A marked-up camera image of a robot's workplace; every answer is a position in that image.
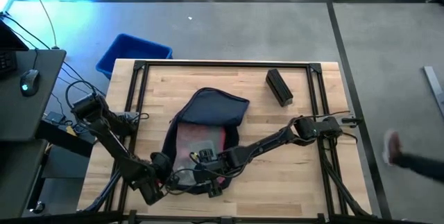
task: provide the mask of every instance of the blue plastic bin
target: blue plastic bin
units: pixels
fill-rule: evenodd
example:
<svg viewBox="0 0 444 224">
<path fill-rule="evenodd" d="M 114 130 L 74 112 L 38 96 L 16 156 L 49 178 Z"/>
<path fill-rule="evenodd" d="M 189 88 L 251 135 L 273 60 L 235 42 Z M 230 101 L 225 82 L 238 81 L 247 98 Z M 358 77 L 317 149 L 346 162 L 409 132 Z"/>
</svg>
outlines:
<svg viewBox="0 0 444 224">
<path fill-rule="evenodd" d="M 105 55 L 96 64 L 96 70 L 111 79 L 117 58 L 173 59 L 172 54 L 171 47 L 122 33 L 116 37 Z"/>
</svg>

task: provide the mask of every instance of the table leg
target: table leg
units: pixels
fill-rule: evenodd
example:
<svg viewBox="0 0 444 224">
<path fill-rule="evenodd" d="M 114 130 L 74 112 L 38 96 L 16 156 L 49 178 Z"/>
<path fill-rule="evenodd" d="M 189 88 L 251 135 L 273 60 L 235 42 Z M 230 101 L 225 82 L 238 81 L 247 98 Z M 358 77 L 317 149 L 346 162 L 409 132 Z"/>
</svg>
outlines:
<svg viewBox="0 0 444 224">
<path fill-rule="evenodd" d="M 35 138 L 45 139 L 56 146 L 60 146 L 84 157 L 90 157 L 93 146 L 88 141 L 75 137 L 43 120 L 40 121 Z"/>
<path fill-rule="evenodd" d="M 40 162 L 40 169 L 37 173 L 37 179 L 35 180 L 35 184 L 31 195 L 29 196 L 28 204 L 26 206 L 27 210 L 35 209 L 37 207 L 37 203 L 40 198 L 40 194 L 42 193 L 43 185 L 45 178 L 42 177 L 44 167 L 46 166 L 46 162 L 48 161 L 49 154 L 44 154 L 42 161 Z"/>
</svg>

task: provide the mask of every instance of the black desk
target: black desk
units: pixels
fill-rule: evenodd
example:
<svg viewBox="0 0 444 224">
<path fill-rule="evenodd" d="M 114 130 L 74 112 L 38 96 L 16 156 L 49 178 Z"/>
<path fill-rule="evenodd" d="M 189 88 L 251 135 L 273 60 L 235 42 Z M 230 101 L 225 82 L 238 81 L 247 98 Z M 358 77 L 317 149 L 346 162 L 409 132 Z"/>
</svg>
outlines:
<svg viewBox="0 0 444 224">
<path fill-rule="evenodd" d="M 33 139 L 42 119 L 66 51 L 39 50 L 35 68 L 40 72 L 40 88 L 36 95 L 24 97 L 20 92 L 20 76 L 33 68 L 35 51 L 17 52 L 17 71 L 0 79 L 0 140 Z"/>
<path fill-rule="evenodd" d="M 34 50 L 17 52 L 18 70 L 0 79 L 0 219 L 21 217 L 32 188 L 29 198 L 38 199 L 38 188 L 43 186 L 39 168 L 48 141 L 86 157 L 92 149 L 90 143 L 42 121 L 65 51 L 38 51 L 39 91 L 32 97 L 22 96 L 19 77 L 32 69 L 35 55 Z"/>
</svg>

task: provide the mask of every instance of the black box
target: black box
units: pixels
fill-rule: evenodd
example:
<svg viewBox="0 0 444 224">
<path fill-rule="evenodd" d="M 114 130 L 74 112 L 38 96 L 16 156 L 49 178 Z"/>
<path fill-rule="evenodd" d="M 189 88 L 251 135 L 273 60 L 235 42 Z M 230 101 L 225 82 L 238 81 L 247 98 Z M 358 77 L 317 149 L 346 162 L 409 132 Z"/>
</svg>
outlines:
<svg viewBox="0 0 444 224">
<path fill-rule="evenodd" d="M 265 81 L 282 107 L 293 102 L 293 94 L 277 69 L 269 69 Z"/>
</svg>

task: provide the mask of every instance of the person's leg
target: person's leg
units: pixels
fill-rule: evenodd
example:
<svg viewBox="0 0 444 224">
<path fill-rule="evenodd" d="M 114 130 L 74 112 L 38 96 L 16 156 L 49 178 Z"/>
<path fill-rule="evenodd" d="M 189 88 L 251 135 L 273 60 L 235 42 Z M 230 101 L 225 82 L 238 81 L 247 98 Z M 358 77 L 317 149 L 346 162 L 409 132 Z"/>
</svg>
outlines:
<svg viewBox="0 0 444 224">
<path fill-rule="evenodd" d="M 383 158 L 389 165 L 411 169 L 425 177 L 444 182 L 444 162 L 402 153 L 399 134 L 396 131 L 389 130 L 384 136 Z"/>
</svg>

